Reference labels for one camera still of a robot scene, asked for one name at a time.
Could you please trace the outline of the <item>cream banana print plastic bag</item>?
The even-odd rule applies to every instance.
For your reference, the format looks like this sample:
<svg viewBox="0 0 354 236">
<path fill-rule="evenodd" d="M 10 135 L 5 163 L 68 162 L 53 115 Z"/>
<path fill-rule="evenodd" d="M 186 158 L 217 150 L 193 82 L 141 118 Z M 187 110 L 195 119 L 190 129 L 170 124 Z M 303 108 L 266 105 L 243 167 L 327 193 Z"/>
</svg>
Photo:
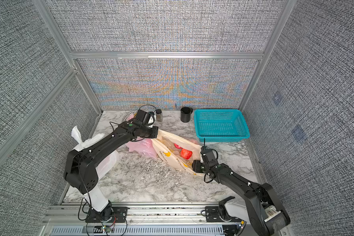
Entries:
<svg viewBox="0 0 354 236">
<path fill-rule="evenodd" d="M 185 171 L 201 177 L 203 176 L 202 173 L 195 173 L 192 170 L 193 161 L 201 160 L 201 145 L 163 130 L 159 130 L 157 138 L 151 140 L 158 157 L 169 166 L 179 171 Z M 180 156 L 181 149 L 175 148 L 174 144 L 192 151 L 192 157 L 189 160 L 183 159 Z"/>
</svg>

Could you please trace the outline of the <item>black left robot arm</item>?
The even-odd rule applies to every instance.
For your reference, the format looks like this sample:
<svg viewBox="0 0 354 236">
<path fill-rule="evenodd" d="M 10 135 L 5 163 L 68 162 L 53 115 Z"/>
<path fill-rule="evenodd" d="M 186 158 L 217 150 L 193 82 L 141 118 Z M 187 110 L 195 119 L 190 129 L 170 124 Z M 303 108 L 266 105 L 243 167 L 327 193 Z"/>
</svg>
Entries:
<svg viewBox="0 0 354 236">
<path fill-rule="evenodd" d="M 85 195 L 89 205 L 87 222 L 109 222 L 114 218 L 111 202 L 99 189 L 97 167 L 104 163 L 117 148 L 137 138 L 155 139 L 158 127 L 154 126 L 154 112 L 139 109 L 134 118 L 118 124 L 108 136 L 82 150 L 72 150 L 67 155 L 64 179 L 71 187 Z"/>
</svg>

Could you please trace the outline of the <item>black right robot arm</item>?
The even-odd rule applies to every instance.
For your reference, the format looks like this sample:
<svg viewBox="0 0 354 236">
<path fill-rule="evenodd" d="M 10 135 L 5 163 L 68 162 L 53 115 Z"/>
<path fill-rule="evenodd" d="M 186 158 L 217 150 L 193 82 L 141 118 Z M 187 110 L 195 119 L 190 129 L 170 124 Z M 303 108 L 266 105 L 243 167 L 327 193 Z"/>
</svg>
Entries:
<svg viewBox="0 0 354 236">
<path fill-rule="evenodd" d="M 291 219 L 278 195 L 268 183 L 258 184 L 235 173 L 228 165 L 218 163 L 215 149 L 201 148 L 201 161 L 193 161 L 192 168 L 204 173 L 211 183 L 216 181 L 237 193 L 245 202 L 247 219 L 260 236 L 271 236 L 291 223 Z"/>
</svg>

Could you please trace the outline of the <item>pink plastic bag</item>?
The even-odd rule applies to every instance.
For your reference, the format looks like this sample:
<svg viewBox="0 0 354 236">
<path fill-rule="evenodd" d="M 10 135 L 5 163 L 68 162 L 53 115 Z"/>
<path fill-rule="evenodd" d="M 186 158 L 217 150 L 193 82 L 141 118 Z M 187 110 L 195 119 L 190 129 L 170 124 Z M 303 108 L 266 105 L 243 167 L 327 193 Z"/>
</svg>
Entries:
<svg viewBox="0 0 354 236">
<path fill-rule="evenodd" d="M 136 142 L 126 143 L 129 152 L 137 152 L 145 157 L 157 159 L 157 153 L 153 147 L 151 139 L 137 139 Z"/>
</svg>

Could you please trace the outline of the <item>white plastic bag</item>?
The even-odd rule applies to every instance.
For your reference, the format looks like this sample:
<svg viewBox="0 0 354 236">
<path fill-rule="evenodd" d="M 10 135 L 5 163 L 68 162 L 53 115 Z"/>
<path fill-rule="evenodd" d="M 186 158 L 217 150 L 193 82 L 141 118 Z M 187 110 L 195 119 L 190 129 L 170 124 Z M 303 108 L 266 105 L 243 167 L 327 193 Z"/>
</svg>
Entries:
<svg viewBox="0 0 354 236">
<path fill-rule="evenodd" d="M 79 129 L 75 126 L 71 136 L 78 145 L 67 155 L 64 179 L 82 194 L 86 194 L 93 190 L 99 181 L 96 168 L 128 141 L 128 134 L 118 127 L 106 137 L 99 134 L 83 141 Z"/>
</svg>

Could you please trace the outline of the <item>glass herb spice jar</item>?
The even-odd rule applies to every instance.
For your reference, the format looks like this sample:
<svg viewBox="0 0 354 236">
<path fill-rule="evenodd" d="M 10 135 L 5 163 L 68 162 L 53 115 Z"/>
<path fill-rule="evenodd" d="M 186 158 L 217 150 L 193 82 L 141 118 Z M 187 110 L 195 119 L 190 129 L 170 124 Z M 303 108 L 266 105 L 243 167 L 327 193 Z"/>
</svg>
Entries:
<svg viewBox="0 0 354 236">
<path fill-rule="evenodd" d="M 156 117 L 156 121 L 158 123 L 163 122 L 163 114 L 162 114 L 162 110 L 161 109 L 156 109 L 155 110 L 155 117 Z"/>
</svg>

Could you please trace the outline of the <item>patterned plate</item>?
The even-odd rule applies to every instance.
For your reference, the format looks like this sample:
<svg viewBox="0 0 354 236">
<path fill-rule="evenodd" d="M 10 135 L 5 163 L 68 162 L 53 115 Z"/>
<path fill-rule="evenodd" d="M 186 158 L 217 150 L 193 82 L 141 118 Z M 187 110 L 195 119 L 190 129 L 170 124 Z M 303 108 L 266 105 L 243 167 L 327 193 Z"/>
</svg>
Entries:
<svg viewBox="0 0 354 236">
<path fill-rule="evenodd" d="M 136 115 L 137 115 L 137 111 L 131 111 L 123 117 L 122 122 L 131 122 Z"/>
</svg>

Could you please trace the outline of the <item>teal plastic basket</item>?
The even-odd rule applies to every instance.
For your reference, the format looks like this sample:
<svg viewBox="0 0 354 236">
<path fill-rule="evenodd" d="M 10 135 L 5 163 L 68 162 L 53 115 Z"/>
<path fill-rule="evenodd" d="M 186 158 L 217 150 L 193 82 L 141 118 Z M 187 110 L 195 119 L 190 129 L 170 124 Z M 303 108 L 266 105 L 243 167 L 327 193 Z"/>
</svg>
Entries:
<svg viewBox="0 0 354 236">
<path fill-rule="evenodd" d="M 249 128 L 240 110 L 198 109 L 194 125 L 200 142 L 240 142 L 250 137 Z"/>
</svg>

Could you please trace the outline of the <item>black cylindrical cup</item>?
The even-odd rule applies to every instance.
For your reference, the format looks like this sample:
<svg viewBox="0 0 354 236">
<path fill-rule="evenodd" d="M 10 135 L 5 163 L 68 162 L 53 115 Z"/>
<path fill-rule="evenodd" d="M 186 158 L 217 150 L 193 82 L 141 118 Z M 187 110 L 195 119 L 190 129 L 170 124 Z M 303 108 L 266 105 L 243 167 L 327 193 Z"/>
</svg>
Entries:
<svg viewBox="0 0 354 236">
<path fill-rule="evenodd" d="M 180 119 L 183 123 L 188 123 L 191 120 L 191 114 L 193 113 L 193 109 L 190 107 L 182 107 Z"/>
</svg>

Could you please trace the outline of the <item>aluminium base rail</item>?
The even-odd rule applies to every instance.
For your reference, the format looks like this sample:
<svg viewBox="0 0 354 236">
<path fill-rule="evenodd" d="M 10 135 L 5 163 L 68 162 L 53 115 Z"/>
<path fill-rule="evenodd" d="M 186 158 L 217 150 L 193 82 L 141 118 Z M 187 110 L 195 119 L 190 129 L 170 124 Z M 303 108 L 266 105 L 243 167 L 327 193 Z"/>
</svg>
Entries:
<svg viewBox="0 0 354 236">
<path fill-rule="evenodd" d="M 249 222 L 223 221 L 217 202 L 114 202 L 118 216 L 86 223 L 79 203 L 50 206 L 39 236 L 255 236 Z"/>
</svg>

